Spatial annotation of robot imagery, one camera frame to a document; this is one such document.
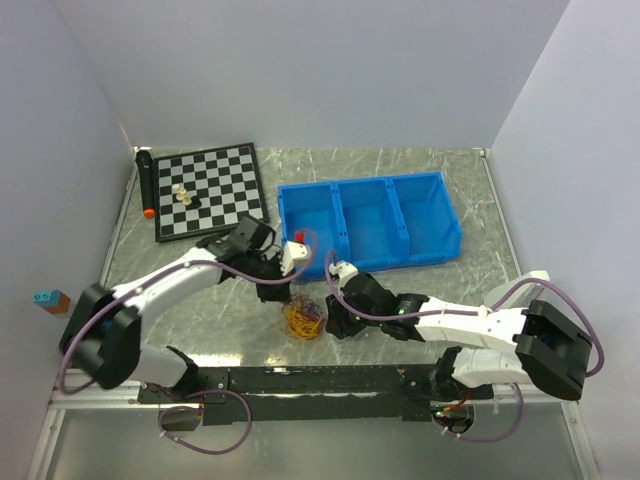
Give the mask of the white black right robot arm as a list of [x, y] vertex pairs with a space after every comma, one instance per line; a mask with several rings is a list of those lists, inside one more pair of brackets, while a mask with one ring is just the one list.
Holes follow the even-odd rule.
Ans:
[[499, 383], [532, 384], [560, 400], [581, 398], [603, 367], [604, 352], [580, 308], [531, 271], [494, 289], [490, 306], [468, 306], [418, 294], [395, 295], [348, 262], [325, 270], [331, 290], [326, 330], [339, 339], [377, 327], [400, 340], [450, 343], [435, 383], [448, 398]]

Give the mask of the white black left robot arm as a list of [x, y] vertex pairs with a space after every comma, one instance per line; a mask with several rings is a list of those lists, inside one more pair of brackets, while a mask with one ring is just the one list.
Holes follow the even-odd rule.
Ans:
[[274, 235], [269, 225], [246, 216], [228, 234], [199, 240], [178, 259], [140, 279], [111, 289], [87, 287], [59, 343], [60, 390], [73, 393], [63, 381], [68, 367], [75, 366], [105, 390], [138, 380], [162, 388], [176, 402], [192, 398], [206, 384], [198, 365], [175, 347], [145, 344], [145, 328], [193, 294], [236, 276], [254, 283], [261, 301], [288, 302], [290, 282], [304, 271], [313, 251], [288, 241], [280, 252], [267, 256]]

